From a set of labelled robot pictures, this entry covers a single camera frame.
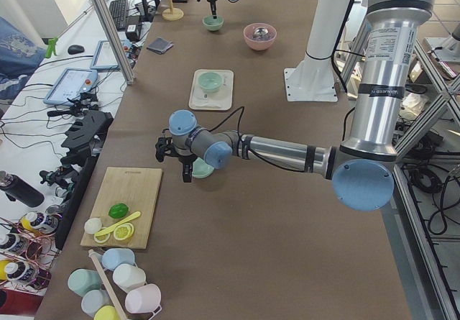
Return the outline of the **grey folded cloth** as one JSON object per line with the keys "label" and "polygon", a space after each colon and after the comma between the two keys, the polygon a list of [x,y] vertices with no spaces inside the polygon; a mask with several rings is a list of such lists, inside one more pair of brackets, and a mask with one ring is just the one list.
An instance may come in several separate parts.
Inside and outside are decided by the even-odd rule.
{"label": "grey folded cloth", "polygon": [[173,42],[166,40],[162,37],[157,37],[150,44],[148,44],[147,49],[151,52],[162,55],[166,53],[169,49],[171,49],[173,46]]}

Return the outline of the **wooden cup rack rod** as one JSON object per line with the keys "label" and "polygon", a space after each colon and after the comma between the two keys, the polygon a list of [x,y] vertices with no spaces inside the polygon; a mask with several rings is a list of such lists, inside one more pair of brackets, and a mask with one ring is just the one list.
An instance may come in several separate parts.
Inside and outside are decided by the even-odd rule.
{"label": "wooden cup rack rod", "polygon": [[89,250],[88,251],[88,256],[91,259],[91,261],[94,264],[94,267],[106,289],[108,292],[109,298],[111,299],[111,302],[114,305],[114,308],[116,309],[116,312],[121,320],[127,320],[127,315],[124,312],[123,307],[121,306],[121,303],[119,302],[119,299],[117,298],[114,289],[111,286],[111,283],[109,282],[109,279],[107,278],[105,271],[102,267],[101,262],[99,261],[98,258],[98,253],[95,252],[94,250]]}

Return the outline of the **cream rabbit serving tray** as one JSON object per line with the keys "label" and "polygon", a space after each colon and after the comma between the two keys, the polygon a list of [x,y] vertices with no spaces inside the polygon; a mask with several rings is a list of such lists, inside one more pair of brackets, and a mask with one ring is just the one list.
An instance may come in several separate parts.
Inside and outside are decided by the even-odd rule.
{"label": "cream rabbit serving tray", "polygon": [[[206,72],[215,72],[222,78],[222,85],[214,93],[205,93],[199,86],[199,77]],[[234,72],[232,70],[198,69],[193,75],[188,106],[193,110],[226,111],[232,106]]]}

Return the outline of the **blue plastic cup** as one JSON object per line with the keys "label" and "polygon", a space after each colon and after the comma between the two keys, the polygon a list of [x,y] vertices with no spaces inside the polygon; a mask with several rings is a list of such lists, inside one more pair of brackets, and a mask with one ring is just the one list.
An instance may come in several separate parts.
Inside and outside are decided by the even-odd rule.
{"label": "blue plastic cup", "polygon": [[135,254],[129,248],[110,248],[103,253],[101,264],[111,271],[122,264],[136,265]]}

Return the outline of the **green bowl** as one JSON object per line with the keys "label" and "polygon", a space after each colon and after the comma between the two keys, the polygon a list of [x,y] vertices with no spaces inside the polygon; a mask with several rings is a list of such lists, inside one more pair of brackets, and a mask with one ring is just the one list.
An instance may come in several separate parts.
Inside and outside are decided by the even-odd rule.
{"label": "green bowl", "polygon": [[222,28],[224,18],[219,15],[208,15],[202,19],[202,23],[209,32],[217,32]]}
{"label": "green bowl", "polygon": [[192,176],[197,179],[207,178],[214,171],[214,167],[207,164],[202,158],[198,157],[193,162]]}
{"label": "green bowl", "polygon": [[204,93],[215,93],[219,91],[224,80],[217,72],[204,72],[198,77],[198,85]]}

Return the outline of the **white plastic cup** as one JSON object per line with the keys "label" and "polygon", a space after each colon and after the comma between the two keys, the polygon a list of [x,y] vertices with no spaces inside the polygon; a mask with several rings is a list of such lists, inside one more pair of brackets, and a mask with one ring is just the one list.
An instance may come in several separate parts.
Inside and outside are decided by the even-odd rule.
{"label": "white plastic cup", "polygon": [[143,269],[127,263],[120,264],[112,273],[113,281],[125,293],[146,284],[146,274]]}

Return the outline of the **pink bowl with ice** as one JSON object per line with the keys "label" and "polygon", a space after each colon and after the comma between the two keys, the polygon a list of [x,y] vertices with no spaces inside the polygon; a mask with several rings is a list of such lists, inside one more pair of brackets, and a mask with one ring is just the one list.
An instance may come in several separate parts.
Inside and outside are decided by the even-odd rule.
{"label": "pink bowl with ice", "polygon": [[256,51],[270,48],[277,37],[277,30],[266,23],[252,23],[243,30],[247,46]]}

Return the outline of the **black keyboard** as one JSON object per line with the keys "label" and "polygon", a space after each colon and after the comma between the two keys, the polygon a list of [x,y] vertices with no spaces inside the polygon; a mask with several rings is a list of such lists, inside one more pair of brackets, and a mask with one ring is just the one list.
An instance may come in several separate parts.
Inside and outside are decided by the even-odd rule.
{"label": "black keyboard", "polygon": [[113,0],[109,4],[109,12],[117,31],[124,31],[127,26],[128,0]]}

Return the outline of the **grey plastic cup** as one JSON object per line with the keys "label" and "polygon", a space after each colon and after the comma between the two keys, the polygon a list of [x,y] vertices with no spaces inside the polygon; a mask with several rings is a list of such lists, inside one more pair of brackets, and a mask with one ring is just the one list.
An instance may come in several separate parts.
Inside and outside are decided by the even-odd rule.
{"label": "grey plastic cup", "polygon": [[111,305],[111,301],[108,292],[105,290],[91,290],[87,292],[80,303],[82,311],[92,318],[100,308],[108,305]]}

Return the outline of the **green plastic cup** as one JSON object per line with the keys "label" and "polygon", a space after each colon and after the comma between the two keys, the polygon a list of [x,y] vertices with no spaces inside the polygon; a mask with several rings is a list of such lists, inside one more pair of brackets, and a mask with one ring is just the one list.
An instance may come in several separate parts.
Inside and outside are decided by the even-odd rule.
{"label": "green plastic cup", "polygon": [[101,289],[102,281],[95,270],[77,269],[70,274],[68,287],[72,292],[84,297],[89,291]]}

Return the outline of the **white garlic bulb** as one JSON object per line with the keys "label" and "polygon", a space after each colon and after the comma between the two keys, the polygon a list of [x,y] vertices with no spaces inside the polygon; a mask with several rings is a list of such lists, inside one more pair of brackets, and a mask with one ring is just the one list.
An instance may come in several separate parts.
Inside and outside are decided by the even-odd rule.
{"label": "white garlic bulb", "polygon": [[96,232],[100,231],[103,224],[100,218],[93,217],[88,219],[84,224],[84,232],[89,235],[94,235]]}

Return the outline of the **green lime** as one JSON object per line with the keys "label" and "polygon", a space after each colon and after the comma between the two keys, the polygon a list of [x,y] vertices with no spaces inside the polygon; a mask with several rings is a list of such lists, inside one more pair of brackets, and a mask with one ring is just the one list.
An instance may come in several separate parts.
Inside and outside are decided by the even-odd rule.
{"label": "green lime", "polygon": [[129,207],[124,203],[117,203],[109,209],[109,216],[112,219],[120,219],[125,217],[129,212]]}

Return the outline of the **yellow plastic cup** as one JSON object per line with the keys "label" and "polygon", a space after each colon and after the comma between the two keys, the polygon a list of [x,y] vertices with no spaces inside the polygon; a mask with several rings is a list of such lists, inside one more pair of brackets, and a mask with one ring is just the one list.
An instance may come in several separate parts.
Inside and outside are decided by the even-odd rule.
{"label": "yellow plastic cup", "polygon": [[114,306],[102,306],[94,315],[94,320],[120,320],[119,314]]}

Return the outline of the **pink plastic cup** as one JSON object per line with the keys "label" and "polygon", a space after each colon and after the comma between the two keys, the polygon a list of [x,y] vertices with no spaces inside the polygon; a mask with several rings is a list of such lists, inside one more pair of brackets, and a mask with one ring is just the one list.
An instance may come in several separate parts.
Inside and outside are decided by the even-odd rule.
{"label": "pink plastic cup", "polygon": [[162,310],[160,288],[153,284],[138,287],[126,295],[125,308],[131,314],[153,313]]}

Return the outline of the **teach pendant tablet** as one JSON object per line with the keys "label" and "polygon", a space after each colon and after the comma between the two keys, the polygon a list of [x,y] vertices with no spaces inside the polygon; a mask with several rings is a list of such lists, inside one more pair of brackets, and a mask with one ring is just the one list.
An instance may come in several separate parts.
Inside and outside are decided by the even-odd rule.
{"label": "teach pendant tablet", "polygon": [[91,90],[97,78],[98,73],[94,69],[66,68],[43,98],[43,103],[71,106],[71,101]]}
{"label": "teach pendant tablet", "polygon": [[108,40],[100,40],[91,60],[90,69],[110,71],[119,69],[118,61]]}

